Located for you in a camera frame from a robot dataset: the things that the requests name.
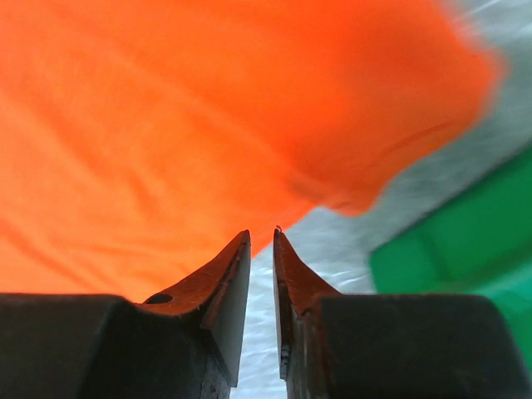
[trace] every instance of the orange cloth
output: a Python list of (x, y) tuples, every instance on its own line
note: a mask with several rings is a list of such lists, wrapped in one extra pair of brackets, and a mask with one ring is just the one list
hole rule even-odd
[(2, 0), (0, 291), (141, 301), (250, 229), (368, 209), (497, 62), (427, 0)]

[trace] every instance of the green bin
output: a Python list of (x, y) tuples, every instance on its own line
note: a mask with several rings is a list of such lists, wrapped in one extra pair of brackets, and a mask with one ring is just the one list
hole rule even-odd
[(379, 293), (476, 293), (532, 370), (532, 147), (370, 257)]

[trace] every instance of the green box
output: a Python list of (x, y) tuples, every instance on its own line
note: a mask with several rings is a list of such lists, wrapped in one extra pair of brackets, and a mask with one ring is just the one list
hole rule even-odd
[(379, 293), (476, 293), (532, 370), (532, 147), (370, 257)]

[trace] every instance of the white surface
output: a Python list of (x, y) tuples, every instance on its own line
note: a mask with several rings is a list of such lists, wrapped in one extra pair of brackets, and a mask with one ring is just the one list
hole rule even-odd
[[(371, 213), (342, 219), (322, 209), (288, 231), (305, 263), (344, 293), (372, 291), (368, 250), (388, 241), (532, 139), (532, 2), (462, 0), (466, 17), (510, 59), (496, 112), (475, 131), (399, 176)], [(252, 264), (239, 387), (232, 399), (286, 398), (278, 378), (272, 250)]]

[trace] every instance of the green plastic tray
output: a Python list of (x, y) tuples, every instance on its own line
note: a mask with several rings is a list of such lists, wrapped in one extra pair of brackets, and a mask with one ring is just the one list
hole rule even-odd
[(477, 293), (532, 370), (532, 147), (370, 257), (379, 293)]

